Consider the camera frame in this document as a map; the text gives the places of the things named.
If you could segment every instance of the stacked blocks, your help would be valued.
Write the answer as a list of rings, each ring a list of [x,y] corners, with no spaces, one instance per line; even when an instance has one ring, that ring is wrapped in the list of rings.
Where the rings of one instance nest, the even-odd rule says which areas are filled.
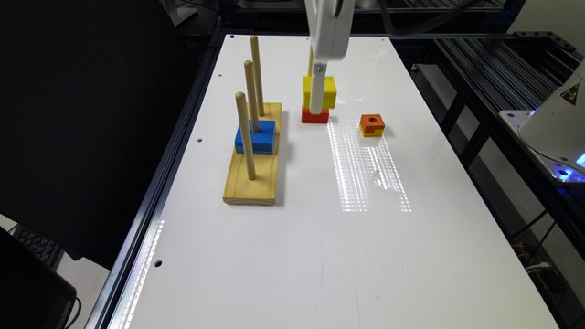
[[[311,114],[309,109],[303,106],[303,116],[301,117],[302,123],[327,123],[329,121],[329,110],[321,110],[321,114]]]
[[[325,77],[325,88],[323,93],[323,109],[334,109],[337,88],[333,77]],[[311,103],[311,77],[303,77],[303,106],[310,108]]]
[[[252,137],[252,150],[257,155],[274,155],[274,145],[276,141],[276,122],[269,120],[260,120],[258,125],[260,127],[259,133],[251,132],[250,123],[250,135]],[[241,140],[241,129],[238,127],[236,133],[236,153],[244,154],[244,144]]]
[[[379,114],[364,114],[359,122],[359,130],[364,137],[378,137],[384,132],[384,121]]]
[[[337,87],[333,77],[325,77],[323,93],[323,108],[320,114],[311,114],[309,106],[311,103],[311,77],[303,77],[303,115],[302,123],[327,123],[329,121],[329,109],[335,107]]]

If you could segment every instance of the orange block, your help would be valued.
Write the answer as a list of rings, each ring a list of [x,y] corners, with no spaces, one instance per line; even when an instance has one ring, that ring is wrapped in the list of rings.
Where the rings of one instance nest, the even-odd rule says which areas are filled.
[[[322,109],[321,114],[312,115],[309,109],[303,106],[302,123],[327,123],[329,121],[329,109]]]
[[[386,126],[379,114],[364,114],[359,125],[364,133],[374,133],[376,130],[384,130]]]

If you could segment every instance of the white table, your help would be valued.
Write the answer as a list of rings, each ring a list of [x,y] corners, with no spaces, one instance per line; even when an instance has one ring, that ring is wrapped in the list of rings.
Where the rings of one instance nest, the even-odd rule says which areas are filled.
[[[276,205],[222,202],[251,59],[227,37],[123,327],[557,327],[387,38],[330,63],[327,125],[301,124],[308,38],[260,47],[283,110]],[[370,113],[382,138],[361,137]]]

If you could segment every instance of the wooden peg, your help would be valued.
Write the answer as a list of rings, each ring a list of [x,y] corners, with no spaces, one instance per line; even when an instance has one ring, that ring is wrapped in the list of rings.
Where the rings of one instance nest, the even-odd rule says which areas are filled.
[[[248,103],[250,104],[252,132],[259,133],[260,128],[258,126],[258,103],[256,102],[256,92],[254,88],[254,70],[253,64],[249,60],[244,62],[244,71],[246,72],[246,87],[248,88]]]
[[[256,84],[256,101],[258,103],[258,115],[264,116],[264,96],[262,95],[262,75],[260,70],[260,48],[258,46],[258,37],[251,36],[252,45],[252,62],[254,62],[254,82]]]
[[[238,107],[239,129],[241,130],[241,141],[244,145],[244,156],[248,168],[248,179],[256,179],[256,167],[254,167],[254,155],[252,151],[252,138],[248,124],[248,109],[246,108],[246,95],[243,92],[236,93],[236,106]]]
[[[313,75],[313,47],[309,46],[309,74],[307,74],[307,77],[311,77]]]

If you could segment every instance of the blue square block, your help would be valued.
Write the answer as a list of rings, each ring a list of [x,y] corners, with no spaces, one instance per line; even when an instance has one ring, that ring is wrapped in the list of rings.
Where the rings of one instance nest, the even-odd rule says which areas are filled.
[[[260,120],[258,125],[260,127],[259,133],[251,132],[250,122],[250,135],[252,137],[252,150],[254,154],[258,155],[274,155],[274,144],[276,142],[276,121]],[[241,141],[241,130],[238,127],[238,133],[236,133],[236,153],[244,154],[244,144]]]

